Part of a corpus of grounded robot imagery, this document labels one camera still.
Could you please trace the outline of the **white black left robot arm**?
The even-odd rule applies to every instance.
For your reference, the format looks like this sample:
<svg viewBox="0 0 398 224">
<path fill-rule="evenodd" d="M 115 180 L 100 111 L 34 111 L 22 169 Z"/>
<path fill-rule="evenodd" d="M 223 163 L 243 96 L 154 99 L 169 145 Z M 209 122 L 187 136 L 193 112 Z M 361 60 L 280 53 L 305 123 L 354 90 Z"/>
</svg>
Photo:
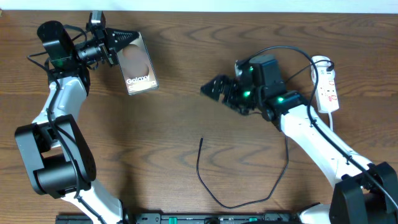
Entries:
<svg viewBox="0 0 398 224">
<path fill-rule="evenodd" d="M 90 90 L 90 71 L 99 64 L 117 65 L 117 54 L 139 38 L 136 31 L 107 28 L 89 21 L 78 30 L 48 21 L 37 29 L 47 56 L 49 96 L 39 115 L 18 127 L 14 137 L 33 190 L 72 203 L 93 223 L 135 223 L 123 202 L 96 178 L 96 164 L 77 118 Z"/>
</svg>

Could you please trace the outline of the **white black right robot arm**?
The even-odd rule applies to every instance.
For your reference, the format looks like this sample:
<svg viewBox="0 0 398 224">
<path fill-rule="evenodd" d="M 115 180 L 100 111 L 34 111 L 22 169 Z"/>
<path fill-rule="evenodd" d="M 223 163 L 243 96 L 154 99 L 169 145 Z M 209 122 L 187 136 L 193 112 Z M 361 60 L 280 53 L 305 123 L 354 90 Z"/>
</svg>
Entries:
<svg viewBox="0 0 398 224">
<path fill-rule="evenodd" d="M 259 111 L 295 141 L 316 163 L 333 187 L 328 205 L 312 205 L 297 213 L 300 223 L 396 223 L 397 174 L 386 162 L 373 164 L 339 138 L 320 114 L 339 108 L 333 62 L 312 57 L 309 68 L 316 107 L 288 90 L 273 55 L 238 61 L 236 76 L 218 75 L 201 92 L 239 114 Z"/>
</svg>

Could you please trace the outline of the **white power strip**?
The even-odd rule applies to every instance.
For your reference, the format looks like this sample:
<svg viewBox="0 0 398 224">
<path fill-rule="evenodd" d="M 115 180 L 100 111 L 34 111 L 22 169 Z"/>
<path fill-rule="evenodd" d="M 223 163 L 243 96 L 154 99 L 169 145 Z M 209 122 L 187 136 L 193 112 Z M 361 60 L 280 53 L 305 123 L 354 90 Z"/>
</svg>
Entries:
<svg viewBox="0 0 398 224">
<path fill-rule="evenodd" d="M 326 56 L 312 57 L 315 67 L 311 66 L 311 78 L 315 85 L 318 72 L 318 85 L 315 92 L 319 113 L 332 113 L 339 109 L 338 95 L 335 86 L 334 63 Z"/>
</svg>

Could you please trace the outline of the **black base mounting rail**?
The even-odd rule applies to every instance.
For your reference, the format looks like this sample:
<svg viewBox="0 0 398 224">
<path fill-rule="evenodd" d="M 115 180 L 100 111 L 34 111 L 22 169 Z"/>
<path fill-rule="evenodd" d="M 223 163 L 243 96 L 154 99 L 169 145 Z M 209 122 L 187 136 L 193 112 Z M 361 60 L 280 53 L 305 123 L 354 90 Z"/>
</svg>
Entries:
<svg viewBox="0 0 398 224">
<path fill-rule="evenodd" d="M 300 223 L 298 218 L 287 213 L 265 213 L 263 215 L 161 215 L 143 213 L 136 216 L 137 224 L 259 224 Z"/>
</svg>

